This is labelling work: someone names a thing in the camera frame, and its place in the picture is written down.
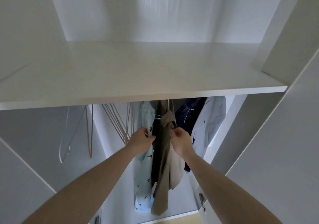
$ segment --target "closet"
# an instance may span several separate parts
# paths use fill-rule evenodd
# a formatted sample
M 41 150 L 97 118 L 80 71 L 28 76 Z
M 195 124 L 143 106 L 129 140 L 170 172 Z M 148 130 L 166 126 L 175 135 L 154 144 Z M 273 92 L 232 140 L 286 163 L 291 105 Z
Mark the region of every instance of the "closet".
M 137 123 L 140 101 L 171 99 L 177 110 L 187 98 L 225 96 L 210 163 L 248 94 L 287 89 L 263 65 L 296 1 L 279 20 L 281 0 L 1 0 L 0 140 L 53 194 L 124 146 L 102 104 L 125 119 L 135 102 Z M 92 223 L 198 212 L 191 173 L 169 191 L 162 215 L 137 212 L 136 171 L 132 161 Z

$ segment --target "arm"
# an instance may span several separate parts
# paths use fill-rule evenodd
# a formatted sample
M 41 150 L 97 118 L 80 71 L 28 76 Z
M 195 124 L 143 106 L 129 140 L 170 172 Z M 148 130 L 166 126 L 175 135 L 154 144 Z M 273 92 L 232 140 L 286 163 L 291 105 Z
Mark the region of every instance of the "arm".
M 132 134 L 128 145 L 87 171 L 50 198 L 23 224 L 88 224 L 103 204 L 132 159 L 146 152 L 155 137 L 146 137 L 145 128 Z
M 282 224 L 265 206 L 253 198 L 193 150 L 189 134 L 177 128 L 170 131 L 172 145 L 193 171 L 214 212 L 226 223 Z

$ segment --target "wire hanger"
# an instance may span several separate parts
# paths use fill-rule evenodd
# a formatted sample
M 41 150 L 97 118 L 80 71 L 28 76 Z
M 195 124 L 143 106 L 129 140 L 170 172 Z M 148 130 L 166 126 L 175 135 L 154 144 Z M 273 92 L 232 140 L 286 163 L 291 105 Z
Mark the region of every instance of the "wire hanger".
M 87 118 L 87 105 L 85 105 L 83 111 L 82 111 L 82 114 L 81 114 L 81 117 L 78 121 L 78 125 L 74 131 L 74 134 L 69 142 L 69 145 L 68 145 L 68 149 L 67 151 L 65 152 L 63 158 L 61 158 L 61 146 L 62 146 L 62 142 L 63 142 L 63 138 L 64 138 L 64 135 L 65 135 L 65 132 L 66 132 L 66 128 L 68 126 L 68 119 L 69 119 L 69 112 L 70 112 L 70 106 L 68 106 L 68 112 L 66 114 L 66 121 L 65 121 L 65 127 L 64 127 L 64 130 L 63 130 L 63 134 L 62 134 L 62 137 L 61 137 L 61 141 L 60 141 L 60 146 L 59 146 L 59 159 L 60 159 L 60 162 L 63 163 L 65 158 L 66 158 L 66 155 L 68 155 L 71 151 L 71 143 L 73 141 L 73 138 L 78 130 L 78 127 L 80 125 L 80 122 L 81 122 L 81 119 L 83 117 L 83 114 L 84 114 L 84 111 L 86 112 L 86 133 L 87 133 L 87 142 L 88 142 L 88 147 L 89 147 L 89 155 L 90 155 L 90 158 L 92 158 L 92 142 L 93 142 L 93 105 L 92 105 L 92 125 L 91 125 L 91 143 L 90 143 L 90 140 L 89 140 L 89 124 L 88 124 L 88 118 Z
M 125 145 L 127 145 L 128 141 L 130 140 L 131 135 L 134 132 L 134 124 L 135 124 L 135 103 L 128 102 L 127 109 L 126 109 L 126 121 L 121 118 L 116 106 L 114 103 L 107 103 L 102 104 L 102 107 L 110 119 L 113 127 L 115 128 L 116 132 L 118 133 L 120 139 L 123 141 Z M 131 135 L 129 134 L 129 122 L 131 121 Z

